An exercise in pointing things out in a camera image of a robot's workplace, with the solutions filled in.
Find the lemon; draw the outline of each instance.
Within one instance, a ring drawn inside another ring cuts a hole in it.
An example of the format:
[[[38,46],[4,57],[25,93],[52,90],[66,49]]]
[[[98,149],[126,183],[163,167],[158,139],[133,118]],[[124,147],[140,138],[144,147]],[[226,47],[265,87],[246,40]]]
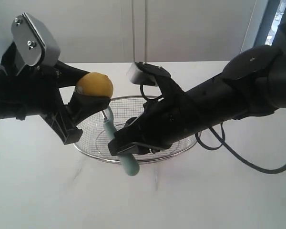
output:
[[[106,96],[111,98],[113,84],[107,75],[101,73],[88,73],[76,84],[77,93],[89,96]]]

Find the white tabletop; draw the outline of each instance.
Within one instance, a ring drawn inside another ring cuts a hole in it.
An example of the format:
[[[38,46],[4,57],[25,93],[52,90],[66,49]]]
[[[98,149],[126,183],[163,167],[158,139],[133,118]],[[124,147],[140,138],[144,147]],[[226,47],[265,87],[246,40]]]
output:
[[[227,62],[155,63],[186,91],[222,71]],[[114,97],[137,95],[125,74],[130,63],[72,66],[107,74]],[[147,88],[148,94],[157,94]],[[61,90],[67,102],[73,88]],[[266,168],[286,162],[286,109],[225,123],[227,143]],[[208,132],[202,140],[218,142]],[[64,146],[38,116],[0,120],[0,229],[286,228],[286,172],[265,175],[226,149],[196,145],[128,177]]]

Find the light green handle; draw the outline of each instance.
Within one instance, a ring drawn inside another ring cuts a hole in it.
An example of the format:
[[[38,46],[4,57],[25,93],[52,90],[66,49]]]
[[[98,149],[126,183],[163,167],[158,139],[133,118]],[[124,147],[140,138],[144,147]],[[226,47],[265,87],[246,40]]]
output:
[[[108,107],[108,111],[110,113],[110,116],[107,118],[107,120],[104,120],[104,130],[110,140],[114,139],[114,132],[116,132],[116,128],[113,124],[113,113]],[[123,154],[118,156],[121,162],[121,165],[125,172],[130,176],[135,176],[140,171],[140,166],[137,160],[134,158],[132,154]]]

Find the wire mesh basket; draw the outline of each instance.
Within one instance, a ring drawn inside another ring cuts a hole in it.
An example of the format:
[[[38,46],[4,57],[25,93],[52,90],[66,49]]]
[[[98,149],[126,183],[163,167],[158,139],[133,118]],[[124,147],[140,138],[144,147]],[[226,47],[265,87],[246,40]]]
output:
[[[112,99],[110,108],[114,115],[114,125],[117,130],[124,127],[126,121],[131,117],[137,117],[143,112],[143,104],[145,99],[141,96],[126,96]],[[101,112],[96,113],[80,124],[78,128],[83,130],[82,137],[79,142],[75,143],[75,147],[83,154],[95,159],[119,164],[120,160],[117,156],[111,156],[108,143],[109,139],[103,128],[103,115]],[[171,148],[160,151],[156,154],[134,155],[139,164],[153,163],[176,156],[196,144],[194,135],[175,142]]]

